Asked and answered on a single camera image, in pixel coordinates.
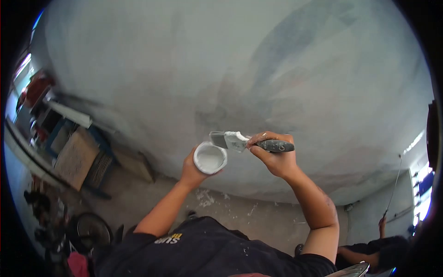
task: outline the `bucket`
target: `bucket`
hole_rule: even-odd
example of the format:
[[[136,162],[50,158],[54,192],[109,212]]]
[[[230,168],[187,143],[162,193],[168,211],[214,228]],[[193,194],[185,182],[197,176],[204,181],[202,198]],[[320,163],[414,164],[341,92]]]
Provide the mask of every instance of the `bucket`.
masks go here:
[[[210,141],[202,142],[194,152],[195,166],[205,174],[214,174],[228,163],[226,150]]]

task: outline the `gray wall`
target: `gray wall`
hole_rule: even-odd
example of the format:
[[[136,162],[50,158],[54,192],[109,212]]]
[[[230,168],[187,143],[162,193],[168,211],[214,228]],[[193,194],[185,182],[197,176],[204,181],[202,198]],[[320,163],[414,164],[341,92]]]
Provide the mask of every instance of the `gray wall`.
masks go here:
[[[290,133],[298,164],[336,204],[395,179],[433,98],[420,46],[385,0],[54,0],[31,51],[68,105],[155,170],[179,178],[210,131]],[[229,152],[203,186],[297,203],[247,151]]]
[[[394,183],[389,184],[376,193],[367,196],[356,203],[348,214],[348,245],[354,243],[368,243],[378,239],[378,222],[388,206]],[[386,215],[387,221],[394,219],[394,215],[414,206],[412,198],[412,179],[409,171],[400,175],[391,205]],[[386,224],[386,237],[394,235],[407,236],[407,229],[413,223],[414,210]]]

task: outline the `wooden board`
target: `wooden board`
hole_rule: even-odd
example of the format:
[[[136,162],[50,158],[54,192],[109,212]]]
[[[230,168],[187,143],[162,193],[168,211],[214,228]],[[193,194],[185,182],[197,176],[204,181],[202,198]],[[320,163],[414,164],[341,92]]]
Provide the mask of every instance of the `wooden board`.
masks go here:
[[[79,191],[99,151],[91,135],[83,127],[78,127],[60,152],[54,169]]]

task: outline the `person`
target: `person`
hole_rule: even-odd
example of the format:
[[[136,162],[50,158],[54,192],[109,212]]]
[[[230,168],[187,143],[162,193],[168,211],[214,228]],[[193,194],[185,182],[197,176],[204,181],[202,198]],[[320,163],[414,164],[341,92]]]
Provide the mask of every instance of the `person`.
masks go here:
[[[311,229],[301,255],[292,257],[261,241],[251,241],[211,217],[186,220],[167,234],[186,196],[210,177],[194,165],[194,147],[183,162],[178,183],[133,233],[106,254],[95,256],[96,276],[319,277],[335,272],[339,225],[334,204],[298,167],[294,151],[270,153],[254,146],[268,139],[294,141],[291,135],[266,131],[253,136],[247,149],[295,193]]]
[[[378,223],[380,238],[366,243],[341,246],[337,250],[337,270],[365,261],[371,273],[381,273],[397,267],[406,257],[409,241],[402,236],[385,237],[386,216]]]

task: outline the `hand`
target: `hand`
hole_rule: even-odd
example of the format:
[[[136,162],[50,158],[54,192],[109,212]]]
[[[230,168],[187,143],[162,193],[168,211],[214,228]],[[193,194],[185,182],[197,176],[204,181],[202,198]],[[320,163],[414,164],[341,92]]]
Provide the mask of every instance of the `hand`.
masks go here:
[[[283,179],[287,179],[297,170],[297,163],[295,162],[295,151],[284,153],[270,153],[263,148],[254,145],[262,140],[284,140],[294,143],[291,135],[280,135],[270,131],[261,132],[254,135],[246,144],[246,148],[251,151],[257,158],[259,158],[269,169],[269,171]]]
[[[207,175],[198,170],[198,168],[194,164],[194,152],[197,149],[197,146],[198,145],[192,148],[191,153],[189,153],[189,155],[183,161],[182,176],[180,178],[180,181],[178,182],[178,184],[187,187],[190,191],[198,188],[206,178],[222,171],[220,170],[213,175]]]
[[[385,226],[386,226],[386,215],[385,215],[384,217],[382,217],[382,218],[380,219],[380,221],[378,222],[378,228],[379,228],[380,230],[384,230],[384,229],[385,229]]]

